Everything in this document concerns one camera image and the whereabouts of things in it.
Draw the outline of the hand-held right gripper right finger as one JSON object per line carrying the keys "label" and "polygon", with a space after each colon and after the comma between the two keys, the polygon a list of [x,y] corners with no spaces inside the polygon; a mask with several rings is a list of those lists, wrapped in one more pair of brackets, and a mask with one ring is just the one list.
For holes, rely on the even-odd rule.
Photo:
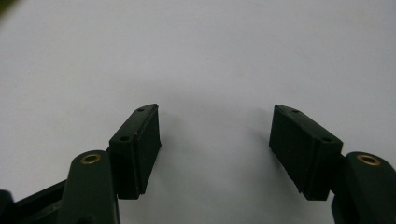
{"label": "hand-held right gripper right finger", "polygon": [[276,105],[269,148],[308,201],[330,193],[335,224],[396,224],[396,170],[343,142],[298,109]]}

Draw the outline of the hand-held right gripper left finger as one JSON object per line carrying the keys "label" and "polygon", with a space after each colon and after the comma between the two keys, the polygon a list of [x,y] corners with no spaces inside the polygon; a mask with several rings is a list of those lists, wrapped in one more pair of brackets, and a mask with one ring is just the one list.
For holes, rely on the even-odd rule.
{"label": "hand-held right gripper left finger", "polygon": [[73,159],[57,224],[120,224],[120,200],[147,189],[161,148],[159,106],[137,108],[109,140],[106,150]]}

